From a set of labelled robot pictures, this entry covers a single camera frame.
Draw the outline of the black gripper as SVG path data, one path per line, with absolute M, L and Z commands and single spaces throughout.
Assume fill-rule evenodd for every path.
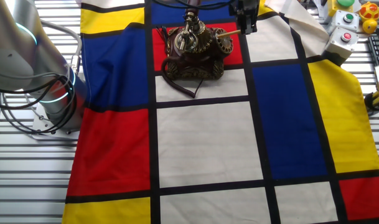
M 257 18 L 260 0 L 234 0 L 229 5 L 230 15 L 236 15 L 240 32 L 251 34 L 257 32 Z

